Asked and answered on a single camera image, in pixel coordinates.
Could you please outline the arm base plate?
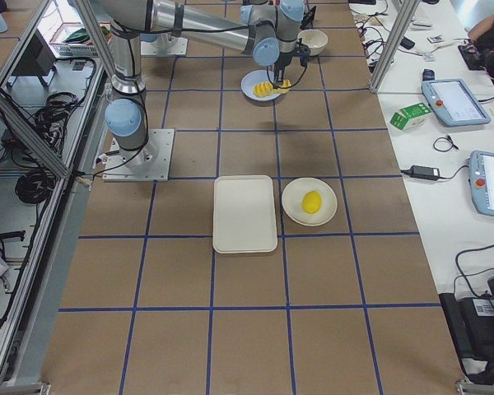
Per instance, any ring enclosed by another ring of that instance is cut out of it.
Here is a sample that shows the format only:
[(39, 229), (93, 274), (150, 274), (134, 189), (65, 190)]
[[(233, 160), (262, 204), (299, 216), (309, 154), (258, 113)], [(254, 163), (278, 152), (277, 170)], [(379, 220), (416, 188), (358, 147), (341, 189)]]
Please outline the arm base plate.
[(110, 150), (117, 154), (104, 161), (105, 182), (151, 182), (169, 179), (171, 155), (175, 139), (173, 128), (150, 129), (148, 143), (133, 159), (134, 153), (120, 150), (113, 137)]
[(188, 40), (172, 37), (169, 34), (141, 35), (141, 55), (143, 57), (166, 58), (184, 56)]

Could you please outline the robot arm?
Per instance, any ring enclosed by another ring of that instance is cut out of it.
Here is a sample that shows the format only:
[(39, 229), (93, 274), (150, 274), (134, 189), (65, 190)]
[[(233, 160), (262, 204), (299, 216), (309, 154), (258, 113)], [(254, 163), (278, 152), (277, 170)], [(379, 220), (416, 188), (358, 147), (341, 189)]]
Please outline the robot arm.
[(105, 56), (112, 67), (113, 99), (105, 121), (119, 146), (123, 166), (146, 169), (156, 161), (142, 77), (142, 46), (157, 56), (186, 53), (189, 41), (211, 44), (249, 55), (261, 67), (272, 67), (272, 83), (284, 87), (286, 67), (295, 56), (308, 57), (298, 40), (304, 14), (302, 1), (246, 1), (240, 21), (205, 12), (175, 1), (101, 1), (110, 19), (111, 40)]

